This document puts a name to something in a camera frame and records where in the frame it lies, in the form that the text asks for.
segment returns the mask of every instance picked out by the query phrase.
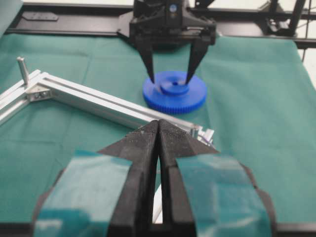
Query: green fabric surface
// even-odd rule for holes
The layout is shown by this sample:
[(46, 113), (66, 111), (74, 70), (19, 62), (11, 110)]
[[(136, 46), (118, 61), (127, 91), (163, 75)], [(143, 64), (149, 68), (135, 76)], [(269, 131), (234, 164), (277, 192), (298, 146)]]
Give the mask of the green fabric surface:
[(230, 156), (177, 159), (198, 237), (269, 237), (266, 209), (240, 163)]
[(77, 151), (43, 204), (34, 236), (106, 236), (131, 164), (121, 158)]
[[(154, 55), (155, 71), (185, 71), (189, 46)], [(40, 69), (145, 106), (137, 51), (116, 38), (6, 35), (0, 92), (21, 79), (17, 56)], [(218, 38), (196, 72), (206, 103), (179, 116), (215, 130), (214, 145), (253, 170), (278, 221), (316, 221), (316, 92), (295, 44)], [(0, 221), (29, 221), (36, 198), (75, 149), (97, 151), (130, 129), (54, 101), (33, 103), (0, 127)]]
[(22, 7), (21, 0), (0, 0), (0, 38)]

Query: blue plastic gear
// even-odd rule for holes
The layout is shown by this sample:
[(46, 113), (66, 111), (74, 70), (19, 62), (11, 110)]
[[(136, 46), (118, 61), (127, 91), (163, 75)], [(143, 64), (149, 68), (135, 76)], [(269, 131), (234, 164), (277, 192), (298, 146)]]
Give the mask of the blue plastic gear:
[(206, 99), (206, 85), (197, 76), (185, 85), (186, 77), (186, 72), (167, 71), (155, 74), (155, 84), (147, 78), (143, 84), (147, 105), (166, 114), (185, 114), (199, 108)]

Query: teal tape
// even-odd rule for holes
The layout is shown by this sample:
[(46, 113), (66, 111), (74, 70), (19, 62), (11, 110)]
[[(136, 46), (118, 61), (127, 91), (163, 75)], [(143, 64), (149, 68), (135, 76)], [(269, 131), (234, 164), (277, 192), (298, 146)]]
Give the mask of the teal tape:
[(104, 237), (131, 162), (76, 152), (45, 201), (35, 237)]
[(225, 155), (177, 159), (198, 237), (269, 237), (260, 197), (238, 161)]
[(21, 0), (0, 0), (0, 38), (22, 7)]

